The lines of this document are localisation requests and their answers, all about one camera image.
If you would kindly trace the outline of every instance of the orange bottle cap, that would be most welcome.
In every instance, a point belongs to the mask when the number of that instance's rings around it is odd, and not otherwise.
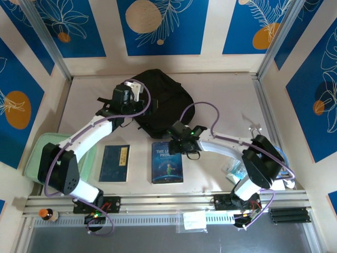
[[[38,215],[42,218],[46,217],[48,215],[48,210],[47,209],[41,209],[39,212],[38,212]]]

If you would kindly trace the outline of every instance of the yellow label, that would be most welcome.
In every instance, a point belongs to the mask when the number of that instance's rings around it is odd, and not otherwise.
[[[120,166],[126,166],[127,147],[121,148]]]

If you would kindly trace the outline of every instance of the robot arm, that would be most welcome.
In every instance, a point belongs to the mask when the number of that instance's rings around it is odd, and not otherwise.
[[[282,168],[274,160],[253,148],[247,149],[242,143],[256,145],[274,155],[280,161],[284,161],[269,140],[262,135],[258,135],[251,140],[216,133],[215,135],[220,139],[215,138],[210,129],[196,126],[192,130],[188,126],[184,126],[180,121],[177,121],[171,127],[170,134],[173,138],[169,143],[170,154],[181,153],[188,155],[199,151],[210,151],[235,158],[244,163],[247,169],[247,176],[238,182],[231,192],[231,203],[238,208],[242,206],[243,201],[248,201],[261,188],[271,188]],[[237,143],[224,141],[223,139],[236,140]]]
[[[64,195],[70,194],[74,198],[101,206],[103,191],[80,179],[78,163],[93,145],[124,123],[124,118],[112,116],[131,115],[145,108],[144,101],[139,100],[139,94],[142,92],[143,87],[139,83],[125,82],[116,86],[111,100],[99,98],[104,106],[86,126],[67,140],[57,145],[49,143],[44,147],[38,172],[39,181],[46,181],[52,161],[65,148],[52,171],[48,185]],[[153,110],[156,110],[156,103],[153,103],[152,110],[146,113]]]

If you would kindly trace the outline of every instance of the beige circle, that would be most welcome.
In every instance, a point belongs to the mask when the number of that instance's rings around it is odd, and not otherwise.
[[[239,4],[244,5],[247,4],[250,0],[239,0]]]
[[[17,0],[9,0],[9,1],[13,4],[19,5]]]
[[[149,0],[137,0],[126,10],[128,26],[135,33],[150,33],[162,23],[162,14]]]

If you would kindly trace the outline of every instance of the green tray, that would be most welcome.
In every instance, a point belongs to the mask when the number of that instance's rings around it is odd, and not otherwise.
[[[71,135],[69,134],[59,134],[59,133],[45,133],[38,138],[36,145],[32,151],[31,156],[29,157],[28,163],[25,168],[25,175],[32,179],[33,181],[40,183],[37,179],[37,174],[39,170],[42,149],[48,144],[58,144],[61,141],[66,140]],[[96,155],[96,146],[93,146],[89,149],[88,152],[80,159],[78,163],[78,171],[80,172],[80,177],[83,181],[87,181],[91,172],[92,165],[94,163]]]

